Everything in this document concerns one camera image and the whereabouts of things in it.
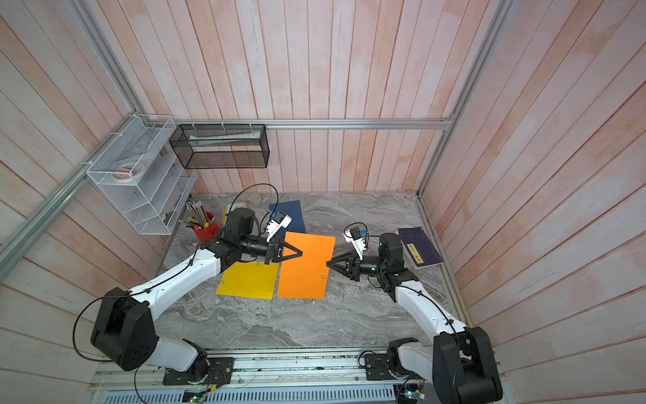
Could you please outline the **blue paper document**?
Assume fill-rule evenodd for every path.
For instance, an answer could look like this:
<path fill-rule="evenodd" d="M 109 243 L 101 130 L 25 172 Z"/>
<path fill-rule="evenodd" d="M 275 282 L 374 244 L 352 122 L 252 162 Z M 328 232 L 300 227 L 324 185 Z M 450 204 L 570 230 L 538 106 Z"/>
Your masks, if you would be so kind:
<path fill-rule="evenodd" d="M 292 222 L 287 228 L 286 233 L 295 232 L 306 234 L 306 225 L 304 224 L 304 218 L 302 215 L 301 204 L 299 200 L 271 204 L 268 207 L 270 220 L 272 219 L 272 216 L 279 210 L 292 218 Z"/>

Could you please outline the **red metal pencil cup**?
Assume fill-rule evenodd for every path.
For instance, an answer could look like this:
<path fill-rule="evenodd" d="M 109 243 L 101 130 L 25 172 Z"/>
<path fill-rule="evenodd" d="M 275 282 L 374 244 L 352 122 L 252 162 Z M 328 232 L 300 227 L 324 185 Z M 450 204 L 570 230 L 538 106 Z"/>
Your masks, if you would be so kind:
<path fill-rule="evenodd" d="M 215 220 L 214 215 L 210 212 L 207 212 L 206 215 L 210 220 L 208 227 L 200 227 L 198 224 L 193 225 L 193 232 L 195 233 L 195 236 L 198 238 L 201 244 L 205 244 L 212 240 L 220 231 L 220 227 Z"/>

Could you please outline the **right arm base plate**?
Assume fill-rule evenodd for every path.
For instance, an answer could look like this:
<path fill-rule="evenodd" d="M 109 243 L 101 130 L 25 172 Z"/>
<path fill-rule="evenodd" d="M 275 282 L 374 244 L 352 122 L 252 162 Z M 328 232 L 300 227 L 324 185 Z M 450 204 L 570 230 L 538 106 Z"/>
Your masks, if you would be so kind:
<path fill-rule="evenodd" d="M 432 379 L 433 347 L 416 338 L 401 338 L 389 343 L 385 353 L 371 350 L 358 355 L 358 365 L 368 380 L 395 380 L 411 376 Z"/>

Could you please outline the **orange paper document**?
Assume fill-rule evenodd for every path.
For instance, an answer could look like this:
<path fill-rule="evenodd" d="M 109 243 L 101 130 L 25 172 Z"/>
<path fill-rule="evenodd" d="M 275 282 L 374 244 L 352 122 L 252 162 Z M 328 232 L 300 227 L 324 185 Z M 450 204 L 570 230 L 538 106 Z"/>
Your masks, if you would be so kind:
<path fill-rule="evenodd" d="M 336 245 L 335 237 L 287 232 L 285 241 L 303 255 L 280 265 L 277 297 L 324 300 L 329 269 Z"/>

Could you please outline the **yellow paper document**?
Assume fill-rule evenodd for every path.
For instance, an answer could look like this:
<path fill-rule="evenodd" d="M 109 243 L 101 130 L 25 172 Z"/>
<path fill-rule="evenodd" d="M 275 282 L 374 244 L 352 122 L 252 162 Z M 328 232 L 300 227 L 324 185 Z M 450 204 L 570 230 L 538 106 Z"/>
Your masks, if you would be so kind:
<path fill-rule="evenodd" d="M 278 274 L 279 264 L 236 263 L 224 272 L 217 294 L 272 300 Z"/>

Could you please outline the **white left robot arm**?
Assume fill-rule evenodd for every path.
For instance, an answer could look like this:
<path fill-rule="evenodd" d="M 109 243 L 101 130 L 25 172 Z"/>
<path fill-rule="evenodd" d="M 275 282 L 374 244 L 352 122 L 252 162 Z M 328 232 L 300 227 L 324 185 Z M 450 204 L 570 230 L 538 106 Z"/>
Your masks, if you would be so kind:
<path fill-rule="evenodd" d="M 289 226 L 290 216 L 276 212 L 267 236 L 254 234 L 256 222 L 253 210 L 237 208 L 228 213 L 224 227 L 181 264 L 129 291 L 109 291 L 101 300 L 92 345 L 125 371 L 151 365 L 184 374 L 192 384 L 203 380 L 210 366 L 206 351 L 187 340 L 158 336 L 155 321 L 179 298 L 246 255 L 262 258 L 265 264 L 302 256 L 297 247 L 275 236 Z M 285 250 L 290 250 L 289 257 Z"/>

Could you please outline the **aluminium front rail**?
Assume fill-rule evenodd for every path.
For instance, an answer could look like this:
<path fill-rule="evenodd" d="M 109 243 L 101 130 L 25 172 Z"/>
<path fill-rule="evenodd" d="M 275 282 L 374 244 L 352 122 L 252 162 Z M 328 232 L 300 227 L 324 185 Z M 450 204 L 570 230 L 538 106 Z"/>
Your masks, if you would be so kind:
<path fill-rule="evenodd" d="M 373 384 L 359 357 L 365 347 L 210 350 L 211 360 L 232 358 L 227 388 Z M 124 371 L 101 364 L 90 381 L 91 392 L 167 390 L 164 368 L 144 365 Z"/>

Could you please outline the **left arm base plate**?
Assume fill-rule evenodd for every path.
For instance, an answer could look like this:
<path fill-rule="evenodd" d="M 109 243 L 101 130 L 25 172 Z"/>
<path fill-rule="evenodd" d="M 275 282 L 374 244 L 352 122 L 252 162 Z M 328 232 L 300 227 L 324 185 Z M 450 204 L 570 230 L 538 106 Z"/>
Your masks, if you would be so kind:
<path fill-rule="evenodd" d="M 198 357 L 185 372 L 167 369 L 163 385 L 227 385 L 231 381 L 233 357 Z"/>

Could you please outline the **dark purple book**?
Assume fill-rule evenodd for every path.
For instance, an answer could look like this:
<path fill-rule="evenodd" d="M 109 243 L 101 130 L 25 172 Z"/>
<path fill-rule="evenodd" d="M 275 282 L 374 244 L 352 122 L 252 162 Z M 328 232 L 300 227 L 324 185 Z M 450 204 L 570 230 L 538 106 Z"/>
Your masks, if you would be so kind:
<path fill-rule="evenodd" d="M 421 227 L 399 228 L 398 232 L 415 266 L 421 268 L 443 263 L 442 256 Z"/>

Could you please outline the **tape roll in shelf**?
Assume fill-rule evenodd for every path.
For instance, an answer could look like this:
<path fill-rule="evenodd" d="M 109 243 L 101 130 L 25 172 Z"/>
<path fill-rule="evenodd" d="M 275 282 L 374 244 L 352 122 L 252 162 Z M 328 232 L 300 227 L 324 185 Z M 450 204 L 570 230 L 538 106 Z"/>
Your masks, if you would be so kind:
<path fill-rule="evenodd" d="M 146 166 L 135 160 L 120 163 L 109 175 L 115 183 L 136 183 L 145 173 Z"/>

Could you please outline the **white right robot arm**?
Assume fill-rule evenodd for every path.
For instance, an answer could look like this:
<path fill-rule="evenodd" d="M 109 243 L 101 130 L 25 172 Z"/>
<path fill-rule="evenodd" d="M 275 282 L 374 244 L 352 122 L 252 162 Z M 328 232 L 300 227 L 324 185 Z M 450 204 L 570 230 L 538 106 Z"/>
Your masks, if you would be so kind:
<path fill-rule="evenodd" d="M 384 355 L 371 353 L 362 360 L 367 374 L 374 376 L 379 368 L 387 368 L 393 376 L 425 380 L 442 403 L 501 400 L 503 387 L 488 334 L 480 327 L 468 327 L 431 297 L 405 266 L 400 235 L 380 235 L 375 256 L 365 252 L 368 232 L 353 227 L 344 238 L 353 250 L 333 257 L 328 268 L 353 281 L 364 275 L 374 277 L 378 287 L 414 318 L 431 342 L 426 346 L 416 338 L 392 341 Z"/>

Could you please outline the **yellow desk clock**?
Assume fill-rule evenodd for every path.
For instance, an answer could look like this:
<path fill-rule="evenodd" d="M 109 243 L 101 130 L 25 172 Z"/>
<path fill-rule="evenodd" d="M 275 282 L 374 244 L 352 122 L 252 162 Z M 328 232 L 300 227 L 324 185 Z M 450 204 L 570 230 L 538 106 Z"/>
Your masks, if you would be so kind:
<path fill-rule="evenodd" d="M 227 216 L 230 212 L 234 211 L 235 209 L 238 208 L 247 208 L 248 203 L 245 201 L 242 202 L 232 202 L 229 203 L 225 206 L 223 213 L 222 213 L 222 225 L 224 226 L 227 222 Z"/>

